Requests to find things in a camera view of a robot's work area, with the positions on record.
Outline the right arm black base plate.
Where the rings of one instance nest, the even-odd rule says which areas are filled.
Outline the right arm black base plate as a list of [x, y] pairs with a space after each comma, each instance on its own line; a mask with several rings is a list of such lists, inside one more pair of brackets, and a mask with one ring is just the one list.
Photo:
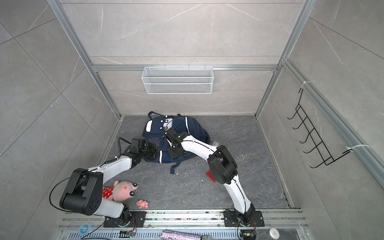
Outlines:
[[264, 217], [261, 211], [249, 209], [245, 214], [240, 214], [235, 210], [223, 211], [226, 227], [264, 227]]

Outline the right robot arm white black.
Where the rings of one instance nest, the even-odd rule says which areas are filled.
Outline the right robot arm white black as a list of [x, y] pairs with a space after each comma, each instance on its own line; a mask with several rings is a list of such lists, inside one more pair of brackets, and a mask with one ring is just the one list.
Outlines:
[[173, 128], [166, 131], [165, 136], [170, 144], [169, 154], [172, 157], [190, 152], [207, 161], [213, 178], [224, 185], [228, 191], [237, 213], [237, 218], [248, 226], [256, 212], [254, 205], [246, 196], [239, 180], [237, 163], [229, 150], [206, 144], [187, 132], [177, 133]]

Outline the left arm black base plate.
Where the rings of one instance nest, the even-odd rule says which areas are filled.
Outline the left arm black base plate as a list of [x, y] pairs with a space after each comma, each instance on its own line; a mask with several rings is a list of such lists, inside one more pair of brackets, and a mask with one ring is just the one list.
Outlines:
[[142, 228], [146, 219], [146, 212], [132, 211], [123, 212], [118, 218], [106, 217], [106, 221], [103, 224], [104, 228]]

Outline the red wallet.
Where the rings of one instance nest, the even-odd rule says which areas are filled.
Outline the red wallet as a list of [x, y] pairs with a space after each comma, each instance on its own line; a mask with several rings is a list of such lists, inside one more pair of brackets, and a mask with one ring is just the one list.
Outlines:
[[206, 172], [206, 176], [207, 176], [213, 183], [216, 182], [216, 180], [215, 180], [215, 178], [213, 177], [213, 174], [212, 174], [211, 171], [207, 171], [207, 172]]

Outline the navy blue student backpack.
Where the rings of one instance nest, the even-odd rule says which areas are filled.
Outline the navy blue student backpack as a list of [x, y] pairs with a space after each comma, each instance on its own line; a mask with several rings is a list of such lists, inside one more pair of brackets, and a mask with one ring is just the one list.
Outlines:
[[144, 158], [147, 162], [158, 164], [170, 164], [170, 173], [174, 174], [175, 169], [183, 162], [196, 157], [197, 155], [191, 152], [184, 152], [180, 154], [174, 154], [169, 148], [170, 142], [166, 137], [166, 131], [173, 129], [177, 134], [184, 132], [192, 135], [199, 141], [206, 144], [211, 143], [209, 133], [200, 125], [200, 123], [192, 117], [182, 116], [180, 114], [176, 116], [162, 115], [153, 111], [148, 113], [149, 121], [143, 130], [142, 136], [148, 141], [156, 145], [158, 148], [154, 157]]

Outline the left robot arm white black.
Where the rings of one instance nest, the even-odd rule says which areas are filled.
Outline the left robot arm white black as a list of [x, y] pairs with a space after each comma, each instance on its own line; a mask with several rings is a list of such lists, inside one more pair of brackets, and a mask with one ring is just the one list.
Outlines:
[[97, 215], [115, 219], [129, 217], [129, 208], [124, 201], [133, 198], [138, 189], [137, 183], [116, 180], [111, 187], [104, 184], [118, 174], [130, 170], [141, 160], [154, 160], [160, 152], [154, 143], [144, 137], [127, 141], [128, 147], [122, 150], [123, 138], [118, 139], [119, 155], [105, 161], [93, 169], [78, 168], [73, 171], [59, 205], [54, 208], [67, 213], [79, 213], [87, 216]]

